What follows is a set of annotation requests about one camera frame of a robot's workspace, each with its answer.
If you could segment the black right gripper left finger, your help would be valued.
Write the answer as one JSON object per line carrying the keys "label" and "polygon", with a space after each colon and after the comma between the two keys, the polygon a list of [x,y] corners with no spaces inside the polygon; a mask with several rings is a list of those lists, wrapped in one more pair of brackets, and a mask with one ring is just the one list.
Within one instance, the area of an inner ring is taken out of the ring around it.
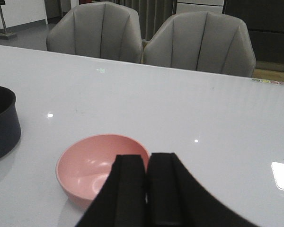
{"label": "black right gripper left finger", "polygon": [[145,169],[140,155],[118,155],[78,227],[143,227]]}

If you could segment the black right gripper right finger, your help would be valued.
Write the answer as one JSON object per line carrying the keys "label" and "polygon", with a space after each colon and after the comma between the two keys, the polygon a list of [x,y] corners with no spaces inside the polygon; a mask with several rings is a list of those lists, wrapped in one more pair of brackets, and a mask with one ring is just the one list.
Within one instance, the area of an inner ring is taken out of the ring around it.
{"label": "black right gripper right finger", "polygon": [[174,153],[153,153],[147,167],[148,226],[252,227],[212,196]]}

